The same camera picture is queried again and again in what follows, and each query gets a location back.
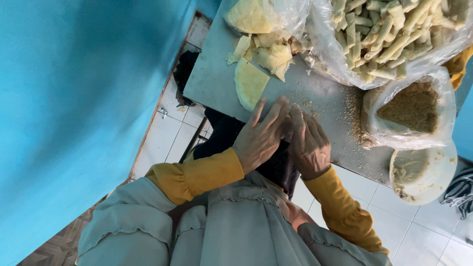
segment wooden floor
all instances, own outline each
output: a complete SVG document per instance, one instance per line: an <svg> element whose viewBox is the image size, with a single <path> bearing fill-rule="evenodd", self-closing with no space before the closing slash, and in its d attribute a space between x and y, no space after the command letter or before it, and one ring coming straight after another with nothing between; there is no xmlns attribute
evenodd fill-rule
<svg viewBox="0 0 473 266"><path fill-rule="evenodd" d="M75 265L80 233L90 220L92 220L92 212L102 200L55 234L46 243L17 264L17 266Z"/></svg>

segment gray garment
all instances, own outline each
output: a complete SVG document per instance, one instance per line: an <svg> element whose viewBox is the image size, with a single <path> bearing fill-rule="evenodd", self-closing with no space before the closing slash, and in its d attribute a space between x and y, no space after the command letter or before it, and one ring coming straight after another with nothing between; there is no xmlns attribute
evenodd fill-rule
<svg viewBox="0 0 473 266"><path fill-rule="evenodd" d="M140 178L96 208L79 242L79 265L391 265L386 254L368 252L317 225L302 224L298 234L281 214L285 199L252 172L210 191L207 208L186 211L172 243L167 213L175 204Z"/></svg>

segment metal table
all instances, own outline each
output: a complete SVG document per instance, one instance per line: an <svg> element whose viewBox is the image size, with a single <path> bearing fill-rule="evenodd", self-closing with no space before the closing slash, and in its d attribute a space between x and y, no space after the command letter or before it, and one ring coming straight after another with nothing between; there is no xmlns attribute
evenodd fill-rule
<svg viewBox="0 0 473 266"><path fill-rule="evenodd" d="M228 66L225 60L227 54L234 50L232 42L239 38L223 19L226 11L222 7L226 1L222 1L212 23L184 96L246 122L250 112L240 105L235 91L234 73L237 64ZM308 112L317 112L320 124L332 142L331 162L390 186L389 161L394 149L378 147L367 151L350 135L351 114L346 101L359 94L360 89L344 86L313 71L308 75L306 70L309 67L304 60L300 56L293 59L296 64L287 71L285 83L254 64L271 77L263 92L267 97L263 115L268 113L279 95L287 96L291 102L298 103ZM463 94L463 99L457 100L460 105L467 92Z"/></svg>

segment yellow sleeve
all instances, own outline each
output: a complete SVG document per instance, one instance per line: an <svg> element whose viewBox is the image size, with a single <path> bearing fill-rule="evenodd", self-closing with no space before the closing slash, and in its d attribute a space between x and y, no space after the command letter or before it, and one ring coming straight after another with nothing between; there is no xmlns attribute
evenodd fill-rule
<svg viewBox="0 0 473 266"><path fill-rule="evenodd" d="M330 231L367 251L380 251L389 256L389 250L382 246L381 239L373 230L373 217L361 209L342 186L333 167L315 179L304 180L304 183L322 206L322 216Z"/></svg>
<svg viewBox="0 0 473 266"><path fill-rule="evenodd" d="M466 74L466 64L473 54L473 45L463 50L443 64L450 73L453 89L457 89L462 84L463 76Z"/></svg>
<svg viewBox="0 0 473 266"><path fill-rule="evenodd" d="M229 148L208 158L188 158L184 164L155 164L145 177L153 181L173 203L183 204L197 195L245 176L238 156L233 148Z"/></svg>

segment wrinkled hand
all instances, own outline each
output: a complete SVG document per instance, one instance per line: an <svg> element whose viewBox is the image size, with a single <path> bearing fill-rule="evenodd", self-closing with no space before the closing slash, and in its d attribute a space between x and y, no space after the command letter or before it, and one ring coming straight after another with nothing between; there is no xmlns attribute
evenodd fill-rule
<svg viewBox="0 0 473 266"><path fill-rule="evenodd" d="M331 144L317 120L304 113L299 105L291 110L294 135L289 155L304 180L321 176L331 167Z"/></svg>
<svg viewBox="0 0 473 266"><path fill-rule="evenodd" d="M284 137L283 124L288 114L289 100L280 96L265 119L258 123L265 103L266 98L258 101L250 120L233 144L245 175L266 162L278 149Z"/></svg>

